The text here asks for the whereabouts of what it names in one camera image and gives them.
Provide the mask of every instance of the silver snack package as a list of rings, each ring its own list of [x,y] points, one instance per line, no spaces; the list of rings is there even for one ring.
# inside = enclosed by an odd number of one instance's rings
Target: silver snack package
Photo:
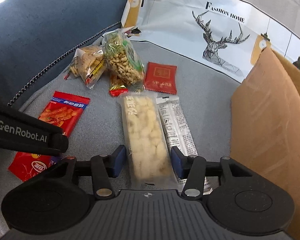
[[[156,103],[169,151],[173,146],[177,146],[185,156],[198,155],[179,97],[157,98]],[[181,192],[186,184],[186,179],[177,178],[177,180],[178,190]],[[205,178],[203,194],[209,194],[211,191],[210,183]]]

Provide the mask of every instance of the brown cardboard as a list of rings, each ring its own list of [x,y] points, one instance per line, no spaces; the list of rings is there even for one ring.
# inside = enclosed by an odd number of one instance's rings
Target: brown cardboard
[[[230,156],[292,196],[300,240],[300,71],[267,47],[231,100]]]

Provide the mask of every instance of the snack bag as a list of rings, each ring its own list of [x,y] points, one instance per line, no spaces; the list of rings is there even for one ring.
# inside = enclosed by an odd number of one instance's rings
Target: snack bag
[[[169,151],[173,146],[177,146],[185,156],[198,155],[179,97],[157,98],[156,102]],[[187,180],[179,178],[177,180],[179,183],[178,190],[182,192]],[[203,194],[209,194],[211,191],[210,182],[206,177]]]
[[[59,126],[69,137],[90,99],[56,91],[39,116],[39,120]],[[60,160],[60,157],[17,152],[9,170],[26,181]]]
[[[148,62],[145,88],[152,91],[176,94],[177,66]]]
[[[105,57],[110,70],[128,86],[135,85],[143,90],[144,68],[128,38],[121,31],[105,36]]]
[[[142,183],[177,189],[155,97],[145,93],[120,96],[125,144],[133,189]]]
[[[112,97],[117,97],[118,95],[128,92],[128,89],[124,85],[122,79],[120,79],[116,74],[110,74],[110,89],[109,93]]]
[[[90,45],[76,49],[65,79],[68,79],[71,73],[74,78],[80,76],[86,86],[91,89],[105,69],[106,64],[101,47]]]

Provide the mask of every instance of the red wrapper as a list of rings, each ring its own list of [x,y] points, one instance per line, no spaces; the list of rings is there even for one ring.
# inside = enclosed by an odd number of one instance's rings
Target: red wrapper
[[[176,71],[177,66],[149,62],[145,79],[145,88],[176,95]]]
[[[128,92],[124,82],[116,74],[110,75],[110,89],[109,93],[112,97],[117,97],[122,93]]]
[[[59,126],[69,137],[90,99],[56,91],[39,116],[39,120]],[[26,181],[55,164],[60,157],[17,152],[9,170]]]

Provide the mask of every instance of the white snack bar package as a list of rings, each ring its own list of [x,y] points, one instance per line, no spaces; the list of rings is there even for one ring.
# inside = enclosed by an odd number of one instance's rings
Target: white snack bar package
[[[156,93],[146,92],[119,97],[133,189],[140,189],[142,183],[178,188],[155,98]]]
[[[185,156],[198,155],[180,105],[179,97],[169,96],[157,98],[156,102],[169,151],[173,146],[177,146]],[[177,180],[179,183],[178,190],[182,191],[186,184],[186,179],[177,178]],[[210,183],[207,178],[205,178],[203,194],[209,194],[211,190]]]

